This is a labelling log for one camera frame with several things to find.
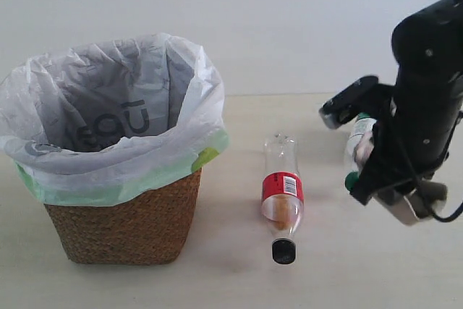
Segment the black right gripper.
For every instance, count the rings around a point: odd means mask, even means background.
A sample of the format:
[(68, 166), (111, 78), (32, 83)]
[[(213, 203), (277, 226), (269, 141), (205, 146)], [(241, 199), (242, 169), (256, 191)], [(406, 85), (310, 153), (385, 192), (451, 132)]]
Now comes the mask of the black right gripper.
[(395, 202), (430, 179), (448, 156), (451, 96), (377, 84), (359, 95), (356, 110), (375, 118), (373, 151), (350, 194), (365, 205), (374, 195)]

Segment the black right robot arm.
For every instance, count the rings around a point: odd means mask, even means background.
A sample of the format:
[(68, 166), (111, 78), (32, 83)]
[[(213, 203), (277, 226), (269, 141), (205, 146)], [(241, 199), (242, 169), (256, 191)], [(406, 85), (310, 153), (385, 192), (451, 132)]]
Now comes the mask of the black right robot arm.
[(412, 186), (446, 159), (462, 106), (462, 0), (440, 0), (402, 20), (391, 37), (394, 86), (359, 110), (376, 119), (374, 149), (350, 191), (361, 204)]

